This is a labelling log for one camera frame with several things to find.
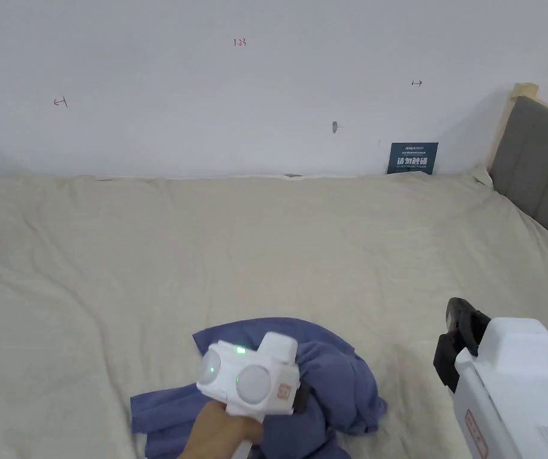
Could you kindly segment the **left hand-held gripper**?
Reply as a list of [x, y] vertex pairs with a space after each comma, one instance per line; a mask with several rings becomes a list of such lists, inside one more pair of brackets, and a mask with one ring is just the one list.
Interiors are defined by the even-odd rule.
[[259, 423], [267, 415], [303, 413], [310, 387], [300, 382], [297, 350], [296, 339], [276, 332], [267, 332], [257, 350], [219, 340], [203, 356], [197, 388], [228, 414]]

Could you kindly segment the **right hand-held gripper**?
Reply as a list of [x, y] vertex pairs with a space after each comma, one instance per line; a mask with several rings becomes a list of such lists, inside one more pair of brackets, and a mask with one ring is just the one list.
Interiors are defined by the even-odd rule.
[[471, 456], [548, 458], [548, 330], [458, 297], [445, 317], [434, 366]]

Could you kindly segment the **person's left hand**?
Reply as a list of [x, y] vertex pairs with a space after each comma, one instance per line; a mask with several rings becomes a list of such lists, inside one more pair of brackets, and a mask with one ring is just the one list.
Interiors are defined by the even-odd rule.
[[263, 425], [250, 417], [233, 416], [226, 405], [208, 402], [201, 410], [179, 458], [232, 458], [242, 442], [262, 442]]

